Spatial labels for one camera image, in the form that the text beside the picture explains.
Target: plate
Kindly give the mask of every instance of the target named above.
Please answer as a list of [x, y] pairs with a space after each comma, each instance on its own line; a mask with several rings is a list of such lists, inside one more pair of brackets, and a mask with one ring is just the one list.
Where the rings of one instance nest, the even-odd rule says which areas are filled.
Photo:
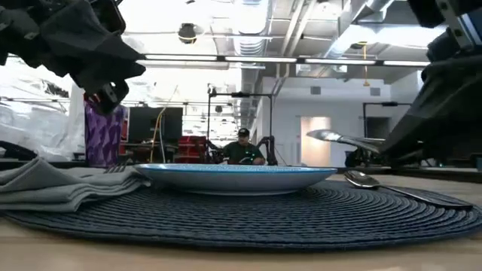
[[142, 164], [137, 171], [178, 190], [225, 196], [292, 193], [325, 180], [336, 169], [291, 166]]

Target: purple patterned fabric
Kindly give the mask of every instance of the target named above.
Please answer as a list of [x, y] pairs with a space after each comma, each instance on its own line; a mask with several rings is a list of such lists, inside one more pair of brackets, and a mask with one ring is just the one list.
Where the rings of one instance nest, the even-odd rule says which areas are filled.
[[109, 116], [97, 114], [88, 102], [85, 107], [85, 154], [89, 166], [109, 167], [117, 162], [121, 130], [126, 112], [118, 106]]

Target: gray napkin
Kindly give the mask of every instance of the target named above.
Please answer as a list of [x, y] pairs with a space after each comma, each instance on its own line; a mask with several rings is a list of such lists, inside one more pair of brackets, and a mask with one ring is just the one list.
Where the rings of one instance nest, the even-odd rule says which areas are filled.
[[120, 196], [149, 180], [127, 167], [121, 173], [104, 169], [56, 169], [41, 158], [0, 172], [0, 210], [75, 212], [83, 202]]

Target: person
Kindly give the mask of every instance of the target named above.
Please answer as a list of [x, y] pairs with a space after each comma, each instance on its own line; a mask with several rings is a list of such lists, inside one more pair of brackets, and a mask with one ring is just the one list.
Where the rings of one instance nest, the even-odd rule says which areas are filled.
[[229, 157], [229, 164], [264, 165], [266, 160], [259, 149], [249, 143], [249, 130], [242, 128], [238, 131], [238, 141], [231, 142], [223, 148], [224, 157]]

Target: round woven placemat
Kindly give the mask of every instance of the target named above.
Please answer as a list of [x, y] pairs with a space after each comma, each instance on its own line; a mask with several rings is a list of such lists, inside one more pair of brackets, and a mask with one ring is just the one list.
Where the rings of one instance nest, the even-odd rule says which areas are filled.
[[6, 215], [27, 227], [90, 239], [295, 251], [427, 242], [465, 236], [482, 226], [478, 207], [470, 211], [437, 208], [339, 181], [323, 181], [316, 188], [280, 196], [207, 196], [145, 189], [85, 204], [76, 213]]

